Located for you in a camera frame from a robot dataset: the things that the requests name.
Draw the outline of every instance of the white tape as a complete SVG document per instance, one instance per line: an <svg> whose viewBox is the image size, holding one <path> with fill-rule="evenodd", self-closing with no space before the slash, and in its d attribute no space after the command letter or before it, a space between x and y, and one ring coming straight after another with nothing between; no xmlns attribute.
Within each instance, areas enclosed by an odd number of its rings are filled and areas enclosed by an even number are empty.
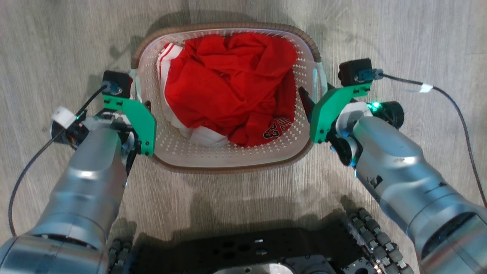
<svg viewBox="0 0 487 274"><path fill-rule="evenodd" d="M430 92L430 90L433 88L432 85L428 85L428 84L422 84L421 85L421 90L419 91L419 93L426 93L426 92Z"/></svg>
<svg viewBox="0 0 487 274"><path fill-rule="evenodd" d="M74 115L67 108L60 106L56 109L51 117L52 120L56 121L63 128L68 129L68 127L76 121L76 115Z"/></svg>

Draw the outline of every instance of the basket handle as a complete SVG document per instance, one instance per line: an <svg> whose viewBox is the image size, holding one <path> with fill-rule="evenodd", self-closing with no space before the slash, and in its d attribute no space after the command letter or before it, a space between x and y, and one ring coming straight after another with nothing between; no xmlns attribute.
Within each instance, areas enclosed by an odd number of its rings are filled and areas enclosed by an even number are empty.
<svg viewBox="0 0 487 274"><path fill-rule="evenodd" d="M313 87L311 89L311 100L318 103L318 101L325 95L328 91L328 81L326 78L325 70L323 69L323 64L317 62L315 68L313 69Z"/></svg>
<svg viewBox="0 0 487 274"><path fill-rule="evenodd" d="M131 69L129 76L132 78L130 86L130 99L142 102L142 88L140 87L140 77L136 69Z"/></svg>

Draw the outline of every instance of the wooden floor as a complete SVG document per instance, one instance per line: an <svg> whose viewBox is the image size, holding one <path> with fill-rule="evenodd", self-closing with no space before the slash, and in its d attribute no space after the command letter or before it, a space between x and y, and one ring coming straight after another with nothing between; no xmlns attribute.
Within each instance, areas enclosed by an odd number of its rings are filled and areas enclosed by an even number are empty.
<svg viewBox="0 0 487 274"><path fill-rule="evenodd" d="M329 81L341 62L369 57L386 73L438 85L463 110L482 181L487 181L487 1L484 0L3 0L0 1L0 242L10 237L7 203L22 168L49 138L52 112L77 109L106 69L127 71L154 30L212 21L295 25L316 41ZM370 100L398 100L401 129L468 199L480 203L460 120L440 94L387 79ZM97 101L91 110L100 108ZM53 145L33 165L14 204L19 233L31 228L64 170L70 148ZM413 246L381 212L329 145L285 168L236 175L185 175L139 157L115 234L165 241L270 228L316 229L344 196L367 208L417 271Z"/></svg>

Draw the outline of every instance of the red stripe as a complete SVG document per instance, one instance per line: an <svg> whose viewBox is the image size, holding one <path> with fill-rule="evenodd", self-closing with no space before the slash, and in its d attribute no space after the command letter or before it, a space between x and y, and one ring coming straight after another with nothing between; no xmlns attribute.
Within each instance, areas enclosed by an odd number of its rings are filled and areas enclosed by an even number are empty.
<svg viewBox="0 0 487 274"><path fill-rule="evenodd" d="M161 61L159 62L159 81L162 78L162 74L161 74L162 73L162 59L164 59L164 57L169 54L169 52L172 50L173 47L174 47L174 44L172 44L171 47L169 47L169 49L166 51L166 53L164 53L164 55L162 55L162 57L160 57Z"/></svg>

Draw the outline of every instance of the mounting hole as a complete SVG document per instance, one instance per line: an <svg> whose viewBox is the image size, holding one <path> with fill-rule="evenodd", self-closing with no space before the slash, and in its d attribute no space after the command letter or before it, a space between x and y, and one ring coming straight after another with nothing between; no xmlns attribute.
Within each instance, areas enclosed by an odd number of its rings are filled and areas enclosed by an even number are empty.
<svg viewBox="0 0 487 274"><path fill-rule="evenodd" d="M223 248L232 248L235 245L234 241L226 241L223 243Z"/></svg>
<svg viewBox="0 0 487 274"><path fill-rule="evenodd" d="M223 259L225 259L225 260L230 260L233 258L235 258L235 253L232 251L223 254Z"/></svg>
<svg viewBox="0 0 487 274"><path fill-rule="evenodd" d="M369 274L369 271L366 268L359 268L355 271L355 274Z"/></svg>
<svg viewBox="0 0 487 274"><path fill-rule="evenodd" d="M249 251L249 250L250 250L249 245L240 245L239 246L239 251L241 251L241 252L245 252L245 251Z"/></svg>

